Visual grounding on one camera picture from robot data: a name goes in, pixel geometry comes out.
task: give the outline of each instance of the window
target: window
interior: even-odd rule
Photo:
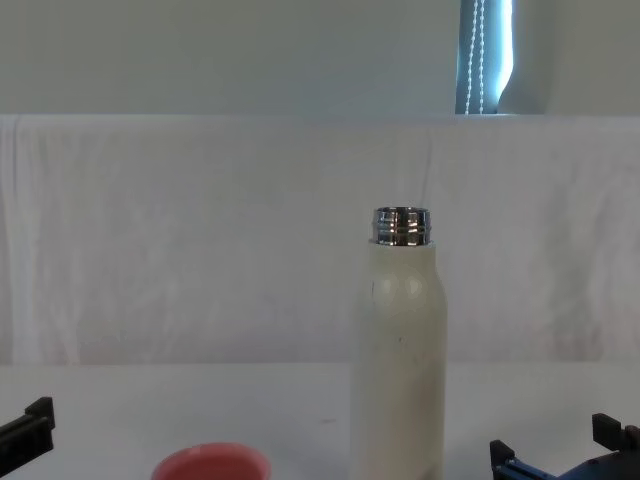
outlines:
[[[456,113],[497,113],[513,70],[512,0],[460,3]]]

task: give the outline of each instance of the black clamp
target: black clamp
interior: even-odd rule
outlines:
[[[40,398],[22,417],[0,426],[0,477],[52,450],[55,427],[51,397]]]

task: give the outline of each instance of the bottle neck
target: bottle neck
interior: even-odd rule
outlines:
[[[417,247],[431,243],[431,215],[424,208],[385,207],[373,214],[372,243]]]

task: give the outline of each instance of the white wall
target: white wall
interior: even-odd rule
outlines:
[[[640,114],[640,2],[514,0],[515,68],[501,111]]]
[[[459,1],[2,0],[0,113],[450,113]]]

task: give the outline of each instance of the blue light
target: blue light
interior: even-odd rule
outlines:
[[[500,73],[497,82],[497,98],[504,91],[511,73],[513,72],[513,29],[511,16],[513,13],[513,0],[500,0]]]

